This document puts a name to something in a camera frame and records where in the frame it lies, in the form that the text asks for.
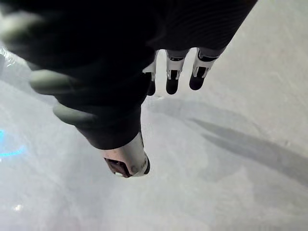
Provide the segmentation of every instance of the white floor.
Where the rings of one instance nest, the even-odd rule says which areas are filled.
[[[113,176],[53,99],[7,61],[0,77],[0,230],[271,231],[308,228],[308,3],[260,0],[200,91],[143,105],[147,177]]]

